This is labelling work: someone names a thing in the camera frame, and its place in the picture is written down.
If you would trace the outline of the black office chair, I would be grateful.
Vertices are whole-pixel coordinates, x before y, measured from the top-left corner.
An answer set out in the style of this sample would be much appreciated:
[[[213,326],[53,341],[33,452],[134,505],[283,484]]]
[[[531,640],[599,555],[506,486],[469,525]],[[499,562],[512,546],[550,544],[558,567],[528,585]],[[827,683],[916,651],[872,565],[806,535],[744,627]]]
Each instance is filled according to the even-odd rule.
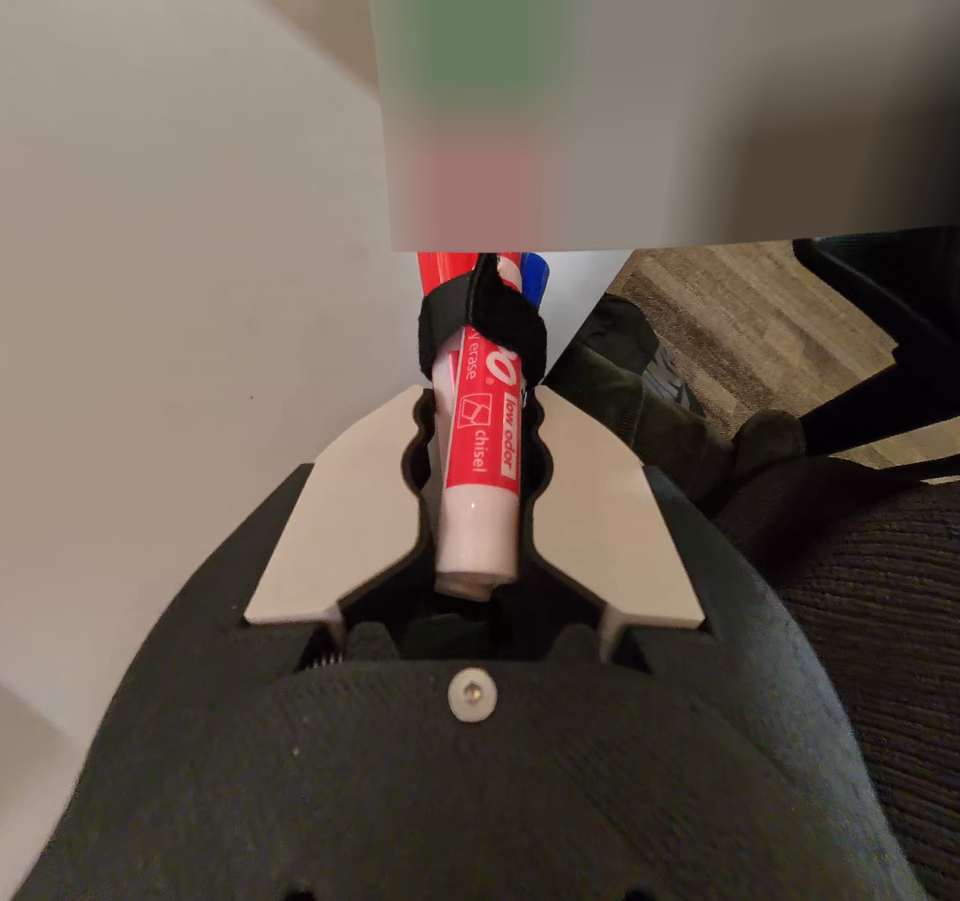
[[[811,456],[959,414],[959,227],[797,238],[797,261],[894,341],[893,363],[800,418]]]

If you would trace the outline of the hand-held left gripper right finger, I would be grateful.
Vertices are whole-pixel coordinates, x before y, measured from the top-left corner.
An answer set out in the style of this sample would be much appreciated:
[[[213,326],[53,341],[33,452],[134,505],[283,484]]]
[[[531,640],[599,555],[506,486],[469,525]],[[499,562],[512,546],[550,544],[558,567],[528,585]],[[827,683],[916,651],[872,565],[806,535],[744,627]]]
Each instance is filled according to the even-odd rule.
[[[705,612],[641,460],[550,388],[536,402],[551,473],[533,502],[533,548],[600,608],[600,659],[629,628],[699,630]]]

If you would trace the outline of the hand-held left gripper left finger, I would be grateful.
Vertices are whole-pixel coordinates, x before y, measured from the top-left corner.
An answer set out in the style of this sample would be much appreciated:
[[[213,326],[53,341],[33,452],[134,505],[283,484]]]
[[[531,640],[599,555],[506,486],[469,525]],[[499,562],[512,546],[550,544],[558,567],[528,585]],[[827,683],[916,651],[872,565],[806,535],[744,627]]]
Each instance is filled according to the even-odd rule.
[[[429,540],[425,477],[409,455],[433,421],[431,389],[413,385],[320,452],[246,606],[249,625],[312,623],[345,647],[348,608]]]

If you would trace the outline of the grey sneaker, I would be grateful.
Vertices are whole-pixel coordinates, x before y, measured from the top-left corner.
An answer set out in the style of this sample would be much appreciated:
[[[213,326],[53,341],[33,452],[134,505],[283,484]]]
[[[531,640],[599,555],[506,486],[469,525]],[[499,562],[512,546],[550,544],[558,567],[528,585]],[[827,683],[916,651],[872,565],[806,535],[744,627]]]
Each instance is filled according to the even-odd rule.
[[[641,374],[648,389],[664,401],[673,402],[691,414],[706,419],[706,413],[695,393],[677,367],[674,357],[663,342],[658,343],[654,355]]]

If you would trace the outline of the blue dry erase marker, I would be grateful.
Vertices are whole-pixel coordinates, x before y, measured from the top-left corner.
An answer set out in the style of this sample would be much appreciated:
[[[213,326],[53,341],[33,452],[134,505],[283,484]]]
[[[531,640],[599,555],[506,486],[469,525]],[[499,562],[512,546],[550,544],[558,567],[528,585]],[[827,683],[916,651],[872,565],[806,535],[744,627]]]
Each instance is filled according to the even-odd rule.
[[[520,276],[523,297],[539,311],[550,276],[546,258],[535,252],[524,252],[520,259]]]

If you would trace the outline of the dark corduroy pants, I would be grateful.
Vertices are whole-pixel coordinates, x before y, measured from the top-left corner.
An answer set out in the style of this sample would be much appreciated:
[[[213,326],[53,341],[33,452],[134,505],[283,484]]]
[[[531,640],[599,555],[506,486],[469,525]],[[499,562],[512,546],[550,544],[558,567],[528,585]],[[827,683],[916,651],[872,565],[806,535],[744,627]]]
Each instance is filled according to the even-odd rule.
[[[638,305],[605,293],[545,386],[612,432],[707,514],[752,477],[804,455],[806,439],[792,414],[759,411],[727,436],[707,418],[659,397],[642,380],[659,343],[665,344]]]

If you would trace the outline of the red dry erase marker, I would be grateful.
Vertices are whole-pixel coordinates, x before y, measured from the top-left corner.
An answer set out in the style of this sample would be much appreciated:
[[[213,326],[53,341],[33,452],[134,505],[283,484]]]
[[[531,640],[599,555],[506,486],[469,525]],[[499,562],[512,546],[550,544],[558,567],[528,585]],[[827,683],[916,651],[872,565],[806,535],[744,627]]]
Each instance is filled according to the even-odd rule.
[[[478,258],[476,252],[419,252],[419,274],[425,296],[439,286],[470,273]],[[456,404],[462,331],[456,331],[438,346],[431,381],[435,401],[438,472],[445,475],[450,443],[451,418]]]
[[[516,352],[474,327],[457,340],[447,359],[435,589],[482,603],[518,575],[525,382]]]

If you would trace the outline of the white desk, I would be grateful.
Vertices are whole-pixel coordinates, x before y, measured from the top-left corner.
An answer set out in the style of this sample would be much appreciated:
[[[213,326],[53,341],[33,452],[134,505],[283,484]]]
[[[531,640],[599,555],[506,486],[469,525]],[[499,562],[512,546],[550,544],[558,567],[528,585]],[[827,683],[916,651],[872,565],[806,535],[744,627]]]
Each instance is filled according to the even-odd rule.
[[[367,0],[1,0],[2,899],[206,556],[419,378]]]

